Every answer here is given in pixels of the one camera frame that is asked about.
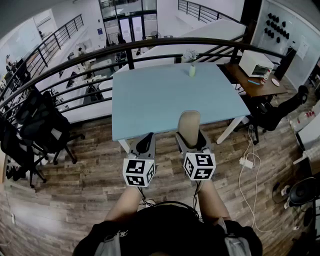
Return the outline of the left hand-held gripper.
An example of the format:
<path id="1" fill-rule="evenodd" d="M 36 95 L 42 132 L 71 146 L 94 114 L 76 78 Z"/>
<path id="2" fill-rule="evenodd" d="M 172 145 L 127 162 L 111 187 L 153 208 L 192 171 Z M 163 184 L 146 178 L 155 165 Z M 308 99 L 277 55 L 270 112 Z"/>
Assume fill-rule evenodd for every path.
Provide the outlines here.
<path id="1" fill-rule="evenodd" d="M 156 136 L 153 132 L 135 139 L 123 159 L 122 175 L 127 186 L 146 188 L 156 173 Z"/>

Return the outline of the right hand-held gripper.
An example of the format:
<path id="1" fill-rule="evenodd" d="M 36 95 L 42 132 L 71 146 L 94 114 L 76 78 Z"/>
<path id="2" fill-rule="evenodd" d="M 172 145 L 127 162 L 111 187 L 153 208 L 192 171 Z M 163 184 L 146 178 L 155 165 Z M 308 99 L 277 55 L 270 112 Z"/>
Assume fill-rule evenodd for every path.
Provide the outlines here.
<path id="1" fill-rule="evenodd" d="M 216 169 L 216 159 L 208 136 L 199 129 L 197 144 L 193 147 L 187 145 L 186 140 L 179 132 L 175 134 L 175 138 L 178 149 L 184 158 L 182 166 L 190 180 L 210 180 Z"/>

